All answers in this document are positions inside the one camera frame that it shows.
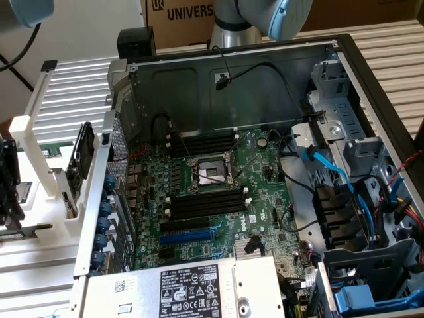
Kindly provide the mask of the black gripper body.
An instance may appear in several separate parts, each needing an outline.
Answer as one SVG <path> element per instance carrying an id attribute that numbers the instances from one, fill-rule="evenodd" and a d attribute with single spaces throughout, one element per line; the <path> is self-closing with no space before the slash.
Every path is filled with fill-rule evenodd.
<path id="1" fill-rule="evenodd" d="M 12 138 L 1 137 L 1 193 L 8 198 L 16 199 L 16 187 L 20 182 L 16 142 Z"/>

